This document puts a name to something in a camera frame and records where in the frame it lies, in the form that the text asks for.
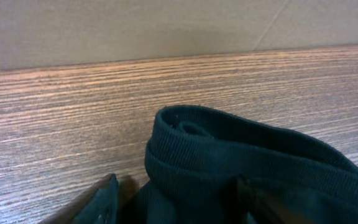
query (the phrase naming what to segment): wooden surface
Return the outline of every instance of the wooden surface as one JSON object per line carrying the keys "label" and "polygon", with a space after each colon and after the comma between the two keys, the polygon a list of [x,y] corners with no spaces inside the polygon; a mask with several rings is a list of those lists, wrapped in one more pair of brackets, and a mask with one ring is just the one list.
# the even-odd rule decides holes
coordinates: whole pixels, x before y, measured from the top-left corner
{"label": "wooden surface", "polygon": [[176,104],[301,131],[358,165],[358,46],[0,72],[0,223],[35,223],[109,172],[146,183],[154,115]]}

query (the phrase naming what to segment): gray background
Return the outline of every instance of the gray background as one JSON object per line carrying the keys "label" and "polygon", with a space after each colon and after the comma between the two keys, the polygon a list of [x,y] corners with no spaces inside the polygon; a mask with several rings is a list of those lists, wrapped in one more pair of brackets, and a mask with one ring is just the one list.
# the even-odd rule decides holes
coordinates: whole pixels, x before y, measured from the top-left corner
{"label": "gray background", "polygon": [[0,0],[0,70],[358,43],[358,0]]}

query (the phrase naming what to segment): wooden table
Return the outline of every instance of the wooden table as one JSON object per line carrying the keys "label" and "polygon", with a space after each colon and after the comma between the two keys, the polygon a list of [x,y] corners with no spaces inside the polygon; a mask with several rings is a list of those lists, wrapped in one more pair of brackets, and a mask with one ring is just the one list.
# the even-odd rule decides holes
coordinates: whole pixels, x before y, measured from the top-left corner
{"label": "wooden table", "polygon": [[100,177],[147,182],[154,115],[203,105],[326,141],[358,165],[358,46],[0,72],[0,223],[35,223]]}

